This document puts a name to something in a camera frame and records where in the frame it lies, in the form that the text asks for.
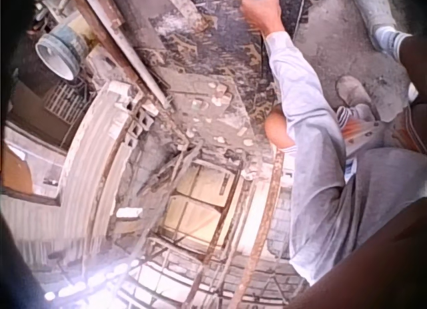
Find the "rusty metal pipe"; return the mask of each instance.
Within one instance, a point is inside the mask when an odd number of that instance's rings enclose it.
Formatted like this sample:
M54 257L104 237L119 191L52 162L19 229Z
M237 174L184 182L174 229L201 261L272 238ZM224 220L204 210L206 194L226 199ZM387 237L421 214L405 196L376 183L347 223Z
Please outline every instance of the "rusty metal pipe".
M278 150L274 158L272 179L270 181L270 188L268 190L266 206L262 215L261 224L258 229L248 263L246 264L242 279L240 280L240 284L233 295L230 305L228 306L229 309L237 309L239 303L242 301L246 289L249 286L249 283L251 282L252 275L255 272L258 261L260 260L262 249L266 243L267 235L272 223L274 208L279 196L280 178L282 177L284 158L285 153Z

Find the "white pipe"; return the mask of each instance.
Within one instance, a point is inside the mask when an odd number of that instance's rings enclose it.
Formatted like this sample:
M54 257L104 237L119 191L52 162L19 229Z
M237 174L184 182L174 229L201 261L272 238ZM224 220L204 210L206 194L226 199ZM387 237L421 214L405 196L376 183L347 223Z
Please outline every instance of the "white pipe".
M87 2L91 5L93 11L99 17L99 20L108 30L109 34L113 37L119 48L123 51L129 62L132 64L133 68L136 70L136 72L138 72L138 75L142 78L142 80L144 80L145 84L147 84L151 92L153 92L154 96L160 101L165 109L168 108L169 103L167 102L165 94L159 88L159 85L155 82L150 72L147 70L147 67L144 65L144 63L142 63L141 59L138 57L138 54L126 39L126 36L123 34L122 30L120 28L116 30L113 29L113 23L108 19L108 16L99 0L87 0Z

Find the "hand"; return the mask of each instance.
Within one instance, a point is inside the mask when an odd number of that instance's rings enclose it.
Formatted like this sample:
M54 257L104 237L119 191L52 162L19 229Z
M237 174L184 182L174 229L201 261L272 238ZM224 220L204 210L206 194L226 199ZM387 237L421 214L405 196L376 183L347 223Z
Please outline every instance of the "hand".
M285 31L279 0L242 0L240 8L246 21L259 29L264 37L273 32Z

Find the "light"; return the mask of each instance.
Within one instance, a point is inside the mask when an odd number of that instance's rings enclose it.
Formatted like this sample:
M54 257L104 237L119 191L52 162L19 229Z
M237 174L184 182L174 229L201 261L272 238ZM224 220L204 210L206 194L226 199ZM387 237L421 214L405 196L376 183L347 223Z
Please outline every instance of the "light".
M70 284L67 287L64 287L62 289L60 289L60 291L58 292L58 296L60 297L67 297L70 296L72 294L75 294L76 292L82 291L86 288L86 284L82 281L79 281L76 284Z
M87 284L91 287L98 286L103 282L105 282L105 276L103 274L96 274L87 280Z
M55 299L55 297L56 297L56 295L52 291L45 293L45 299L47 301L52 301L53 299Z
M113 272L108 272L106 275L107 279L112 279L115 277L115 274Z
M79 292L86 289L86 284L83 281L79 281L74 285L75 292Z
M138 260L132 260L132 262L131 262L131 267L136 267L137 265L139 264L139 261Z
M69 286L66 286L66 287L60 289L60 291L58 292L58 296L67 297L67 296L70 296L74 293L75 293L74 286L72 284L70 284Z
M127 271L127 264L118 264L114 268L114 274L124 274Z

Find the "white shoe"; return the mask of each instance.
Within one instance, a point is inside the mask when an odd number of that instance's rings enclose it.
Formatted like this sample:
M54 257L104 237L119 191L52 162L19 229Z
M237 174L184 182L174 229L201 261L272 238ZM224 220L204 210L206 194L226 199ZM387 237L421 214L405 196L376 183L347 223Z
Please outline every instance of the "white shoe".
M396 28L389 0L354 0L365 22L372 45L378 51L383 51L375 36L380 27Z

